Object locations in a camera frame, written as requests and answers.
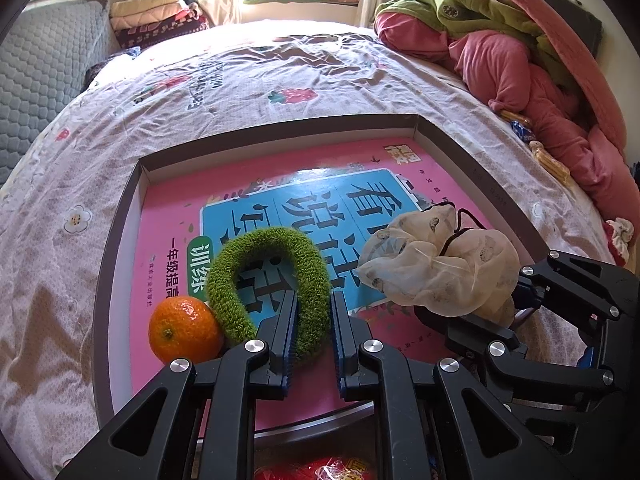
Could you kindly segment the red blue packaged bowl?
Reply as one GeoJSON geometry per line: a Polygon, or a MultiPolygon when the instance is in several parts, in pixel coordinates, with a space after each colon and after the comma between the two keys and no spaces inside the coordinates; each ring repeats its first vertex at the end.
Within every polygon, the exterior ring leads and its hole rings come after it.
{"type": "Polygon", "coordinates": [[[258,468],[255,480],[373,480],[373,466],[359,457],[326,456],[303,463],[280,463],[258,468]]]}

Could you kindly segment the pink floral bed sheet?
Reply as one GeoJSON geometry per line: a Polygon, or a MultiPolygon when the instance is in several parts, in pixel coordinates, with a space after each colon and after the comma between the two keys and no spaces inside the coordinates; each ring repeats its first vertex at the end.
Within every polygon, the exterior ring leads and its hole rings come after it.
{"type": "Polygon", "coordinates": [[[36,479],[96,433],[92,331],[117,203],[143,156],[270,122],[419,115],[473,155],[552,248],[610,261],[588,196],[547,174],[461,80],[321,22],[222,26],[113,61],[1,190],[1,430],[36,479]]]}

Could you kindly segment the folded blankets stack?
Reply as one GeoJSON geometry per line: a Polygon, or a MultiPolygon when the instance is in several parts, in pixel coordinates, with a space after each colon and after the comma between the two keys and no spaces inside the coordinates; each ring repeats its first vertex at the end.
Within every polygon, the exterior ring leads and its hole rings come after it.
{"type": "Polygon", "coordinates": [[[122,50],[144,50],[210,27],[196,0],[117,1],[111,6],[110,22],[122,50]]]}

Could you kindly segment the green blanket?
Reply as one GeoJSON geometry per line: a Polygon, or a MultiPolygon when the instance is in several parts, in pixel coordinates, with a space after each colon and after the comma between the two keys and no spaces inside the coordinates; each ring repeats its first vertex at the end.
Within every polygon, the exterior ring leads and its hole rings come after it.
{"type": "Polygon", "coordinates": [[[484,29],[502,32],[533,50],[534,61],[547,70],[555,84],[578,90],[547,34],[511,0],[390,0],[375,9],[376,15],[390,12],[416,18],[454,39],[484,29]]]}

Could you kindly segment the blue wrapped candy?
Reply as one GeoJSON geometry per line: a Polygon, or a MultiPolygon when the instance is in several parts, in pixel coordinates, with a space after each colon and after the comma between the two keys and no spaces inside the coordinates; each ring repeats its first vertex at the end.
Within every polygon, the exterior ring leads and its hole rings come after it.
{"type": "Polygon", "coordinates": [[[518,137],[518,140],[522,141],[525,144],[536,141],[536,136],[533,134],[533,131],[527,128],[526,125],[523,125],[517,120],[511,120],[510,125],[512,131],[518,137]]]}

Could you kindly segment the pink crumpled duvet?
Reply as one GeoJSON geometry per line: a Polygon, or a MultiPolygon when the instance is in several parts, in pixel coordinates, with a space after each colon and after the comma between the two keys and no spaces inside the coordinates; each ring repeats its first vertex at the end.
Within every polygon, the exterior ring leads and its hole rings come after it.
{"type": "Polygon", "coordinates": [[[625,219],[639,229],[639,189],[623,156],[599,128],[582,128],[576,96],[562,91],[534,64],[520,40],[488,29],[451,39],[397,12],[380,14],[375,29],[387,47],[456,73],[494,113],[529,119],[536,139],[567,166],[602,219],[625,219]]]}

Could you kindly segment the orange tangerine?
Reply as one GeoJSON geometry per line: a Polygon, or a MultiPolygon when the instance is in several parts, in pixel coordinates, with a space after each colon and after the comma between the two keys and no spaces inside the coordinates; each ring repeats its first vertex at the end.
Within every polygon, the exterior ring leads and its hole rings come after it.
{"type": "Polygon", "coordinates": [[[190,296],[161,301],[150,317],[148,336],[154,356],[164,364],[176,359],[203,363],[216,359],[224,346],[224,333],[212,310],[190,296]]]}

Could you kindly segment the grey quilted headboard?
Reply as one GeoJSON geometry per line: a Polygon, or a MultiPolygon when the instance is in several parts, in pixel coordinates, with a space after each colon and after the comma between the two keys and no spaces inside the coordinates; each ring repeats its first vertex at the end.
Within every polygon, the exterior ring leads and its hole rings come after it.
{"type": "Polygon", "coordinates": [[[39,133],[86,88],[86,73],[118,49],[110,0],[24,11],[1,43],[1,181],[39,133]]]}

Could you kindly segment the pink pillow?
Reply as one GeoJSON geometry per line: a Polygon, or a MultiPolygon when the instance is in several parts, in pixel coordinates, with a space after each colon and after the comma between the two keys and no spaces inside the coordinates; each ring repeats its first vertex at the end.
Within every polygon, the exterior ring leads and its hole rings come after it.
{"type": "Polygon", "coordinates": [[[550,44],[582,92],[606,138],[625,155],[627,129],[624,116],[604,73],[579,36],[544,0],[511,0],[547,35],[550,44]]]}

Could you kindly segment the black television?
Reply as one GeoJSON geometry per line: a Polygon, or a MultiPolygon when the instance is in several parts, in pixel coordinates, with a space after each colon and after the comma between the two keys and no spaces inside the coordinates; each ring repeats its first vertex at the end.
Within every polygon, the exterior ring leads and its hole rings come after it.
{"type": "Polygon", "coordinates": [[[579,0],[544,0],[562,16],[566,24],[582,40],[594,58],[598,57],[603,38],[603,24],[586,10],[579,0]]]}

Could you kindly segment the red white scrunchie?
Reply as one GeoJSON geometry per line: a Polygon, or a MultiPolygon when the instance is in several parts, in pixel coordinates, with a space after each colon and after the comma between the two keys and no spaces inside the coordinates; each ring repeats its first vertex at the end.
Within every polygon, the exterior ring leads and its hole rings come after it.
{"type": "Polygon", "coordinates": [[[603,222],[608,250],[618,266],[626,266],[629,260],[629,245],[634,237],[634,225],[624,218],[603,222]]]}

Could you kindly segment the dark shallow cardboard box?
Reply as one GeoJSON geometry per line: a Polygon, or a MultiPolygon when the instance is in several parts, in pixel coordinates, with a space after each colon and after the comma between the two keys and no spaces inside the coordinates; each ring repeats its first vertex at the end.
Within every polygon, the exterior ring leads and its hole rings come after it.
{"type": "Polygon", "coordinates": [[[502,231],[521,262],[548,247],[480,162],[413,115],[306,119],[227,132],[140,158],[108,233],[93,327],[94,397],[108,422],[160,370],[148,341],[163,296],[200,296],[209,260],[252,229],[314,237],[333,287],[374,336],[435,361],[445,341],[409,307],[357,281],[367,238],[398,214],[449,200],[502,231]]]}

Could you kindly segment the pink blue workbook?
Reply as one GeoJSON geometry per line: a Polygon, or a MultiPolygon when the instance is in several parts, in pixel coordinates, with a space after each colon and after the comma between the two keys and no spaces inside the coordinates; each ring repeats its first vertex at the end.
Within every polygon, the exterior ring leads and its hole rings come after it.
{"type": "Polygon", "coordinates": [[[203,298],[210,260],[222,245],[267,226],[307,234],[326,259],[333,287],[372,333],[409,358],[435,362],[447,355],[444,337],[409,307],[386,302],[360,283],[356,267],[369,236],[398,214],[448,202],[484,212],[458,180],[415,140],[375,139],[307,148],[189,171],[156,183],[142,181],[132,204],[138,232],[129,308],[130,377],[142,388],[162,364],[148,326],[166,297],[203,298]]]}

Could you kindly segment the yellow wrapped snack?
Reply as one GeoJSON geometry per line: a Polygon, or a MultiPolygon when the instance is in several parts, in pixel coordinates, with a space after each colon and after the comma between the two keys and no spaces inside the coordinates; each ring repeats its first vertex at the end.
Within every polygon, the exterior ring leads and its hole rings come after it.
{"type": "Polygon", "coordinates": [[[572,178],[567,166],[556,160],[539,141],[530,141],[528,147],[532,152],[533,158],[548,174],[551,174],[562,185],[570,185],[572,178]]]}

